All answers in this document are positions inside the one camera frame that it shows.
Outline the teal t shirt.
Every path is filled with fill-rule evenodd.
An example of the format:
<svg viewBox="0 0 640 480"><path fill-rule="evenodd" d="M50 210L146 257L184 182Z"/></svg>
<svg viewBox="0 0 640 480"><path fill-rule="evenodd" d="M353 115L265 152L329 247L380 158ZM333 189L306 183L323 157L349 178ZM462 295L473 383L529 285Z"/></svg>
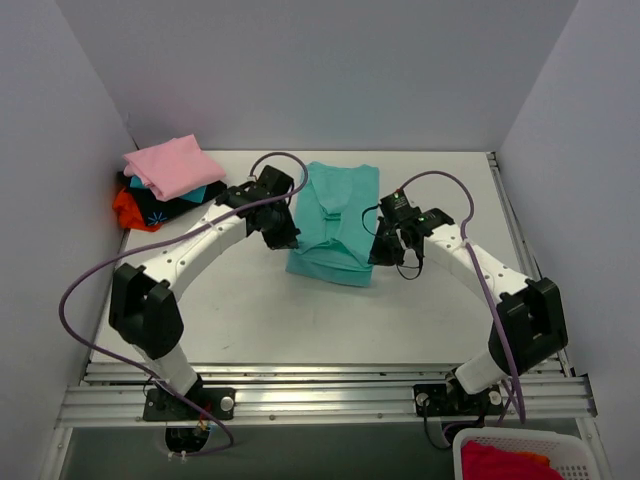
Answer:
<svg viewBox="0 0 640 480"><path fill-rule="evenodd" d="M298 248L289 252L286 271L329 283L368 287L369 253L379 201L379 169L341 168L312 162L308 182L297 195L294 222Z"/></svg>

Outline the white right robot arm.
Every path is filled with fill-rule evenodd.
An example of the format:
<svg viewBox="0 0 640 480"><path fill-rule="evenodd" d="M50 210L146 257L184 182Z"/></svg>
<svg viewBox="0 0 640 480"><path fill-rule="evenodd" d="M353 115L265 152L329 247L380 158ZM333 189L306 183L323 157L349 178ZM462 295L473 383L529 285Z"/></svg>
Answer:
<svg viewBox="0 0 640 480"><path fill-rule="evenodd" d="M443 211L417 211L401 223L380 216L378 226L365 231L374 236L370 264L400 267L405 253L412 251L418 271L426 260L436 263L489 308L492 326L486 346L454 370L454 381L443 390L453 411L469 411L480 392L534 369L567 346L558 286L509 268L464 237Z"/></svg>

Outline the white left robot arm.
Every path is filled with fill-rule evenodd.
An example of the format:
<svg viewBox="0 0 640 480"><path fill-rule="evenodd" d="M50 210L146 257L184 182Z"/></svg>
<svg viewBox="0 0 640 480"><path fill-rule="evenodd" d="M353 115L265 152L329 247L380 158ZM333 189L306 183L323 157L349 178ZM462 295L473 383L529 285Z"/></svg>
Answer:
<svg viewBox="0 0 640 480"><path fill-rule="evenodd" d="M179 419L194 417L202 395L198 374L180 346L184 323L178 301L189 285L222 253L258 232L271 250L294 249L300 230L287 201L266 199L293 191L294 180L265 166L255 180L223 191L185 240L139 266L124 263L115 272L109 324L171 388L166 408Z"/></svg>

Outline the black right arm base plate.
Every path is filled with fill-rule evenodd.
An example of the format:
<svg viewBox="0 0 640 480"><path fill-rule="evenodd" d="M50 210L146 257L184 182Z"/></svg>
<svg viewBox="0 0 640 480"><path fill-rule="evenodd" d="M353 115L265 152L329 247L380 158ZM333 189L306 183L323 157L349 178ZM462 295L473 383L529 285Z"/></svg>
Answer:
<svg viewBox="0 0 640 480"><path fill-rule="evenodd" d="M504 408L503 397L496 385L480 393L469 394L456 380L415 384L413 396L415 412L419 417L499 415Z"/></svg>

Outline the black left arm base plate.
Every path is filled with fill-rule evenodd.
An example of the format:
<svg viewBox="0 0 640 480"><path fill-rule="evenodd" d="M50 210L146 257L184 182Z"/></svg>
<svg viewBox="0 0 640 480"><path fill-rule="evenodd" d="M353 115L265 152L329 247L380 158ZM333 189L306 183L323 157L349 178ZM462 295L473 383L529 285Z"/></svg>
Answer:
<svg viewBox="0 0 640 480"><path fill-rule="evenodd" d="M142 419L147 422L178 422L204 419L205 416L182 400L161 388L149 389ZM231 388L200 388L191 402L207 411L218 420L234 417L235 390Z"/></svg>

